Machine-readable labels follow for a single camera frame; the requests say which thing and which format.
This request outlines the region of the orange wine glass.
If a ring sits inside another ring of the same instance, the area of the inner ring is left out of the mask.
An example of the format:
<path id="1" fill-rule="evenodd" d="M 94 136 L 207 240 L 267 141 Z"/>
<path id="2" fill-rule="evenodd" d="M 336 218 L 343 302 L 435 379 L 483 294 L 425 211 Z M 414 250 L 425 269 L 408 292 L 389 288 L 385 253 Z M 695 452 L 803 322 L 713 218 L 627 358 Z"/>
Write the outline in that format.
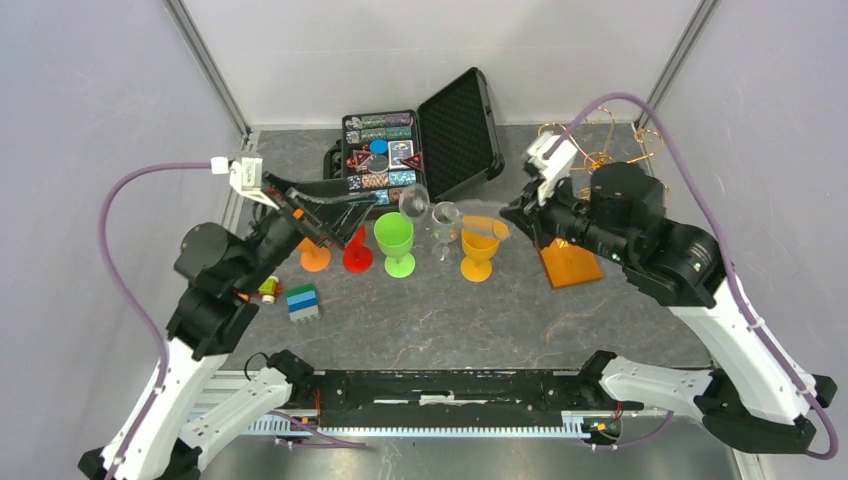
<path id="1" fill-rule="evenodd" d="M 320 247 L 308 238 L 304 238 L 296 250 L 300 254 L 300 265 L 307 272 L 320 272 L 332 261 L 331 251 L 327 247 Z"/>

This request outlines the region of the yellow wine glass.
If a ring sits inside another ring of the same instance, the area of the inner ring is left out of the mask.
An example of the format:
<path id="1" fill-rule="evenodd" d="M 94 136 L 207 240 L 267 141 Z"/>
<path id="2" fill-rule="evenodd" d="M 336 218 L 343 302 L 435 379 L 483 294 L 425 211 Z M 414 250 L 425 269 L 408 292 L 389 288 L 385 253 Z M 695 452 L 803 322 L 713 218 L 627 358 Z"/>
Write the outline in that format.
<path id="1" fill-rule="evenodd" d="M 498 251 L 500 241 L 463 229 L 461 246 L 464 252 L 460 264 L 463 277 L 475 283 L 487 280 L 492 274 L 491 260 Z"/>

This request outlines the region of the red wine glass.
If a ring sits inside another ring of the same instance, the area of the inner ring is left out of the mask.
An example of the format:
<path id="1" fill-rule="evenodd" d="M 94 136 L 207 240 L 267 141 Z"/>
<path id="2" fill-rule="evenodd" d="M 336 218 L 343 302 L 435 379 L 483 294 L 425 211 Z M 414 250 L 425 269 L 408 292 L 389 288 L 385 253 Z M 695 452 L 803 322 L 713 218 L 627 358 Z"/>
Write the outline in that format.
<path id="1" fill-rule="evenodd" d="M 360 225 L 343 254 L 344 268 L 354 274 L 366 272 L 373 264 L 373 253 L 365 245 L 366 226 Z"/>

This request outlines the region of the green wine glass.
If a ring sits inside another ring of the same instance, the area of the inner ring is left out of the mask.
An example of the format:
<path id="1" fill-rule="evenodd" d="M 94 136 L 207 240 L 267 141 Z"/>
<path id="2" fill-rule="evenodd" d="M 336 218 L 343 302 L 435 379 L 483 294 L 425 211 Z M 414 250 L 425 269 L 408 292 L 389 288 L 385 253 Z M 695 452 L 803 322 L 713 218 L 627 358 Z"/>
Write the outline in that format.
<path id="1" fill-rule="evenodd" d="M 398 212 L 385 213 L 374 224 L 374 237 L 385 255 L 384 269 L 389 276 L 402 279 L 413 273 L 414 225 L 409 220 Z"/>

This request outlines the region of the clear wine glass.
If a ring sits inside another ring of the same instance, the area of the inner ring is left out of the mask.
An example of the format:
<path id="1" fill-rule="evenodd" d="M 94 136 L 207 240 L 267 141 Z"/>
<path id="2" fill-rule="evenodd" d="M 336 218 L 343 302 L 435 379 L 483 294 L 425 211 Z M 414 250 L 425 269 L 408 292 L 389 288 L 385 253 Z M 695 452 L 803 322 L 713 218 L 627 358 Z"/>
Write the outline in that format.
<path id="1" fill-rule="evenodd" d="M 465 230 L 494 240 L 511 236 L 511 228 L 500 215 L 502 207 L 504 204 L 480 199 L 433 203 L 419 184 L 402 187 L 398 200 L 399 212 L 413 224 L 424 222 L 433 229 L 440 226 L 451 233 Z"/>
<path id="2" fill-rule="evenodd" d="M 461 233 L 461 214 L 455 203 L 445 201 L 434 206 L 431 219 L 433 236 L 436 240 L 434 254 L 440 262 L 448 263 L 451 258 L 451 243 Z"/>

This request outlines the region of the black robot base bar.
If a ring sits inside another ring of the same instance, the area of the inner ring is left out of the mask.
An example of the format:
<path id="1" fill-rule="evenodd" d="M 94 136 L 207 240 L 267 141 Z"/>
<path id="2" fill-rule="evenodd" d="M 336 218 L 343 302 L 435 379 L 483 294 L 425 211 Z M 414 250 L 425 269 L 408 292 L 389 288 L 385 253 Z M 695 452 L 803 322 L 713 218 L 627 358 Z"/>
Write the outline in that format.
<path id="1" fill-rule="evenodd" d="M 564 412 L 640 411 L 587 375 L 532 370 L 326 370 L 295 384 L 283 410 L 322 427 L 555 427 Z"/>

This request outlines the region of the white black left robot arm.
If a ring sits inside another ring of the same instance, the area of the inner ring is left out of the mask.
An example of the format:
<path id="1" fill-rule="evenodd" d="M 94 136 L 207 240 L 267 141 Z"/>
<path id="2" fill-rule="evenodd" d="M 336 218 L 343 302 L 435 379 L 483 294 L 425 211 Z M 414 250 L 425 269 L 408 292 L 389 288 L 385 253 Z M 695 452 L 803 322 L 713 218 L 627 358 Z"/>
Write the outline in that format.
<path id="1" fill-rule="evenodd" d="M 237 170 L 230 185 L 267 212 L 247 237 L 213 222 L 186 234 L 174 267 L 187 287 L 155 335 L 160 358 L 147 392 L 109 444 L 81 456 L 79 469 L 89 479 L 196 479 L 254 421 L 313 397 L 311 367 L 282 351 L 236 393 L 190 417 L 258 312 L 250 295 L 302 242 L 346 246 L 377 198 L 330 181 L 295 183 Z"/>

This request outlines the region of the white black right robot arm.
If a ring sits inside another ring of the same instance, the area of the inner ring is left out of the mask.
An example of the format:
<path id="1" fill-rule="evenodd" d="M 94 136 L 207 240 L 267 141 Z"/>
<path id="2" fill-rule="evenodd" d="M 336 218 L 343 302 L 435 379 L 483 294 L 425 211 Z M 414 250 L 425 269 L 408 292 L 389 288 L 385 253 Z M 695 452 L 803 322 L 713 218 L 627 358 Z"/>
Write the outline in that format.
<path id="1" fill-rule="evenodd" d="M 567 167 L 525 165 L 528 184 L 503 218 L 537 247 L 561 239 L 619 265 L 637 290 L 669 309 L 708 349 L 717 366 L 680 370 L 599 351 L 583 365 L 580 400 L 654 406 L 698 421 L 727 446 L 753 454 L 809 454 L 816 429 L 808 414 L 826 407 L 835 382 L 775 356 L 776 341 L 726 275 L 720 247 L 705 230 L 665 215 L 662 183 L 639 166 L 612 163 L 579 199 Z"/>

